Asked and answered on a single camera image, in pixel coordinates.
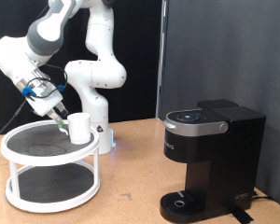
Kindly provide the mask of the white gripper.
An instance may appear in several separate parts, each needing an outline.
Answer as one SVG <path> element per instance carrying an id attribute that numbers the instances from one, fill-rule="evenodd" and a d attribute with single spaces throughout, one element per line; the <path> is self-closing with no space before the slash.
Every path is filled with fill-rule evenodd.
<path id="1" fill-rule="evenodd" d="M 43 91 L 41 89 L 34 89 L 34 93 L 35 96 L 32 96 L 30 99 L 30 106 L 38 116 L 43 117 L 47 115 L 57 124 L 62 123 L 62 118 L 68 116 L 68 110 L 61 102 L 63 97 L 58 91 L 49 94 L 50 90 Z"/>

